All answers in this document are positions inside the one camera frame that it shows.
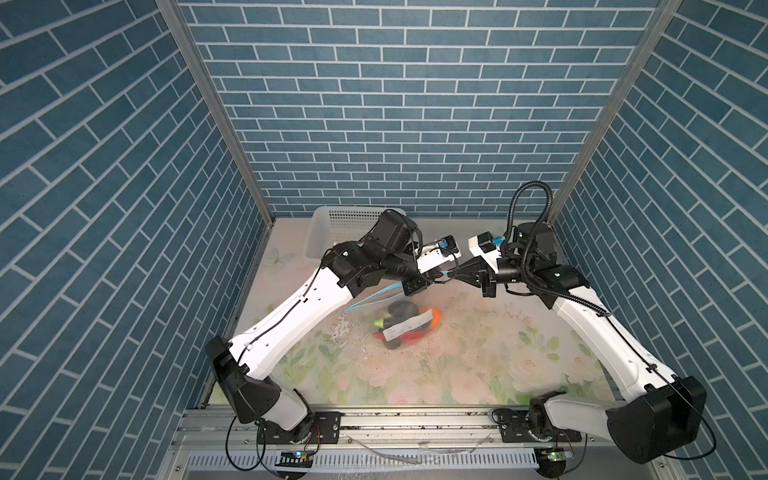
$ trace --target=white plastic basket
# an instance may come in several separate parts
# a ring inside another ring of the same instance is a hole
[[[319,260],[337,243],[360,240],[388,207],[318,207],[304,239],[304,254]],[[406,212],[392,208],[401,214]]]

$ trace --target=plastic bag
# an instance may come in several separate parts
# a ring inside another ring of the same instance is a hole
[[[442,312],[402,292],[394,283],[344,310],[352,321],[369,326],[374,338],[388,349],[410,346],[440,324]]]

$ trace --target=green object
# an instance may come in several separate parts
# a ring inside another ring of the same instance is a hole
[[[567,460],[568,457],[565,452],[547,452],[547,459],[553,462],[563,462],[564,460]]]

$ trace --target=white label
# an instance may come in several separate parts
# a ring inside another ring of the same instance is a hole
[[[432,321],[432,309],[428,309],[421,315],[412,316],[405,322],[400,322],[397,325],[392,325],[388,329],[384,330],[384,339],[388,342],[391,339],[396,339],[403,333],[415,330],[427,322]]]

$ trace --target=brick wall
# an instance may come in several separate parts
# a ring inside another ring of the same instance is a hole
[[[263,230],[152,0],[0,2],[0,478],[144,478]]]
[[[181,4],[278,215],[433,217],[502,215],[522,182],[557,187],[657,4],[214,1]]]
[[[684,0],[557,223],[635,336],[705,383],[718,449],[691,478],[768,466],[766,25],[763,0]]]

